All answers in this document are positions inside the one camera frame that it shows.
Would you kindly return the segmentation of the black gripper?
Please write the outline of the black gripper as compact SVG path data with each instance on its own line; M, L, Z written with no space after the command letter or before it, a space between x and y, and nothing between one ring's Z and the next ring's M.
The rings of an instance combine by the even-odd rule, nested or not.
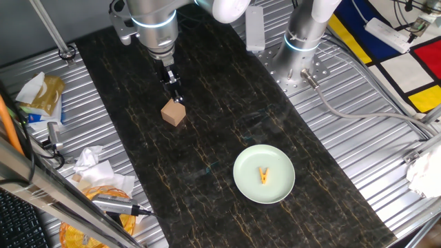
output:
M175 64L164 65L161 60L154 61L155 73L175 103L183 101L181 78Z

